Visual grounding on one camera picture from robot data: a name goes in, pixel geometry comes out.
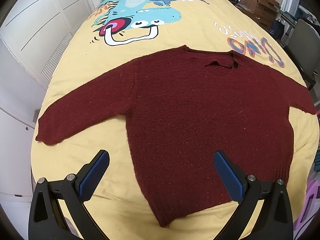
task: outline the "desk drawer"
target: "desk drawer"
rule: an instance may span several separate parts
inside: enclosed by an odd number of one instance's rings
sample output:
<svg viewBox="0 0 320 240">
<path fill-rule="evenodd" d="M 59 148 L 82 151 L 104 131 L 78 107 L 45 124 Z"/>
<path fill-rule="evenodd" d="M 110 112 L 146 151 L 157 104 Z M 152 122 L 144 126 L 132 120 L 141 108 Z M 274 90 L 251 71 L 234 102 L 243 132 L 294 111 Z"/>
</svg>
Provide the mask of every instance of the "desk drawer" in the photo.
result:
<svg viewBox="0 0 320 240">
<path fill-rule="evenodd" d="M 265 31 L 269 31 L 271 29 L 272 26 L 272 21 L 259 17 L 259 16 L 252 16 L 252 15 L 248 15 L 254 22 L 256 22 L 262 29 L 264 29 Z"/>
<path fill-rule="evenodd" d="M 266 7 L 260 3 L 256 4 L 256 8 L 254 9 L 254 13 L 262 16 L 263 18 L 271 20 L 271 21 L 273 21 L 278 14 L 277 12 L 269 9 L 268 7 Z"/>
<path fill-rule="evenodd" d="M 265 7 L 271 9 L 272 11 L 277 13 L 277 9 L 274 7 L 280 7 L 280 4 L 276 0 L 258 0 L 258 3 L 264 5 Z"/>
</svg>

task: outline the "bedspread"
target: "bedspread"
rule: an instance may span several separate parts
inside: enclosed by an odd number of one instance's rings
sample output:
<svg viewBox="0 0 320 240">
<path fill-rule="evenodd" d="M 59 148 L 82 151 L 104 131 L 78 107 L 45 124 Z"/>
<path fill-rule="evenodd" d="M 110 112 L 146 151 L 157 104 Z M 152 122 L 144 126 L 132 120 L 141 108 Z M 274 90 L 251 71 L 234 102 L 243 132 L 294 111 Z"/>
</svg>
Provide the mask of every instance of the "bedspread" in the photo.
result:
<svg viewBox="0 0 320 240">
<path fill-rule="evenodd" d="M 102 0 L 65 50 L 39 116 L 54 101 L 106 71 L 182 45 L 207 51 L 235 50 L 305 86 L 276 41 L 227 0 Z M 319 124 L 315 115 L 295 108 L 290 108 L 289 121 L 294 130 L 294 155 L 287 189 L 296 219 L 318 146 Z M 213 239 L 237 207 L 235 202 L 225 203 L 161 228 L 137 184 L 123 116 L 89 127 L 54 146 L 34 140 L 31 160 L 35 179 L 64 179 L 77 173 L 100 149 L 109 152 L 110 166 L 85 206 L 111 240 Z M 66 206 L 61 205 L 72 221 Z M 261 205 L 262 201 L 242 236 L 252 230 Z"/>
</svg>

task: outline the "blue gripper pad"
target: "blue gripper pad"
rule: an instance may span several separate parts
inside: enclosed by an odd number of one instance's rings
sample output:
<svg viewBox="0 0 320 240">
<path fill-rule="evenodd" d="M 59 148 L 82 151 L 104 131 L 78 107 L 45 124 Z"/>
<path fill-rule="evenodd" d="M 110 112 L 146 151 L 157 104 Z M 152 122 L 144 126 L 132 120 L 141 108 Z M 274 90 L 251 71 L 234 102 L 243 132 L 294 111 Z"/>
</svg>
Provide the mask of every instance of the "blue gripper pad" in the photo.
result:
<svg viewBox="0 0 320 240">
<path fill-rule="evenodd" d="M 214 154 L 213 163 L 231 199 L 240 204 L 244 199 L 244 185 L 220 152 Z"/>
<path fill-rule="evenodd" d="M 100 150 L 89 164 L 85 164 L 81 168 L 77 174 L 79 180 L 78 183 L 76 181 L 76 190 L 82 203 L 91 199 L 109 164 L 109 153 Z"/>
</svg>

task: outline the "metal screw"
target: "metal screw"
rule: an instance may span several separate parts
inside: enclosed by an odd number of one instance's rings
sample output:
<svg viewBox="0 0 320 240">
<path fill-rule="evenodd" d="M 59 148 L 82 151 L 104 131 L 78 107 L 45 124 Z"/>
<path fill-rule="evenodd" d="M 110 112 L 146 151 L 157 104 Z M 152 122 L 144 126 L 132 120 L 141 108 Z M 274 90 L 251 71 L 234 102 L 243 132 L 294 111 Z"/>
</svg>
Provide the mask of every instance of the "metal screw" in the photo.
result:
<svg viewBox="0 0 320 240">
<path fill-rule="evenodd" d="M 44 182 L 44 178 L 38 179 L 38 183 L 43 183 L 43 182 Z"/>
<path fill-rule="evenodd" d="M 255 181 L 256 180 L 256 177 L 254 175 L 249 175 L 248 176 L 248 180 L 250 181 Z"/>
<path fill-rule="evenodd" d="M 284 184 L 284 182 L 283 182 L 282 179 L 278 179 L 278 180 L 277 180 L 277 183 L 278 183 L 279 185 L 283 185 L 283 184 Z"/>
<path fill-rule="evenodd" d="M 74 174 L 69 174 L 69 175 L 67 176 L 67 180 L 72 181 L 75 177 L 76 177 L 76 176 L 75 176 Z"/>
</svg>

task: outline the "sweater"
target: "sweater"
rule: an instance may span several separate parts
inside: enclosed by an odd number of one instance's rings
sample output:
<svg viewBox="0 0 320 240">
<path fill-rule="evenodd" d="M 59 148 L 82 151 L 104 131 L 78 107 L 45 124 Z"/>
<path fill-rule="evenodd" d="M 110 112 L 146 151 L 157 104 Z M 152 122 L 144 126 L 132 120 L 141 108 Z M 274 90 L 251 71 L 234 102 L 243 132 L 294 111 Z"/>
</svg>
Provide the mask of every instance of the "sweater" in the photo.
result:
<svg viewBox="0 0 320 240">
<path fill-rule="evenodd" d="M 182 46 L 136 58 L 71 91 L 38 120 L 54 145 L 124 115 L 140 189 L 160 226 L 231 200 L 212 165 L 224 150 L 245 174 L 288 181 L 289 107 L 316 110 L 304 86 L 235 51 Z"/>
</svg>

